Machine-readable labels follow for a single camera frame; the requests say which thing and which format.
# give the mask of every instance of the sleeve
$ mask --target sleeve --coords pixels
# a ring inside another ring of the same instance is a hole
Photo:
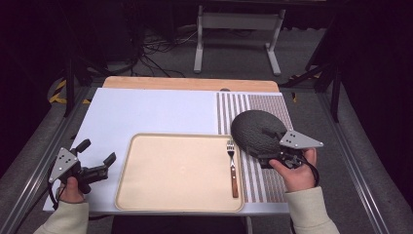
[[[88,231],[89,204],[58,203],[58,209],[34,234],[86,234]]]
[[[334,222],[328,217],[320,187],[285,195],[297,234],[339,233]]]

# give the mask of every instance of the beige tray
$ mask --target beige tray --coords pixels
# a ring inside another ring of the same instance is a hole
[[[139,134],[131,139],[116,196],[124,211],[236,212],[243,207],[240,153],[239,198],[233,198],[230,136]]]

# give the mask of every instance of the wooden board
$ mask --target wooden board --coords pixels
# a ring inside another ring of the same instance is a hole
[[[103,88],[147,89],[147,90],[198,90],[234,92],[278,93],[279,86],[274,81],[198,79],[198,78],[159,78],[111,76],[106,78]]]

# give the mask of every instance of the fork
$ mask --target fork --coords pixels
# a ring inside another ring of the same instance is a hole
[[[237,174],[235,171],[235,163],[234,163],[234,152],[235,146],[234,141],[229,139],[227,141],[227,153],[231,158],[231,182],[232,182],[232,190],[233,190],[233,197],[238,198],[238,185],[237,185]]]

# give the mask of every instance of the hand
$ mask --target hand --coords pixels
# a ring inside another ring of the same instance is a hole
[[[75,177],[69,177],[67,179],[66,187],[63,189],[64,184],[60,186],[60,190],[63,190],[60,194],[60,201],[66,203],[82,203],[85,198],[83,193],[78,188],[78,181]]]
[[[315,148],[303,150],[304,157],[307,161],[316,166],[317,151]],[[307,165],[302,165],[297,169],[289,169],[276,159],[270,160],[270,165],[282,176],[286,191],[296,192],[314,187],[314,175]]]

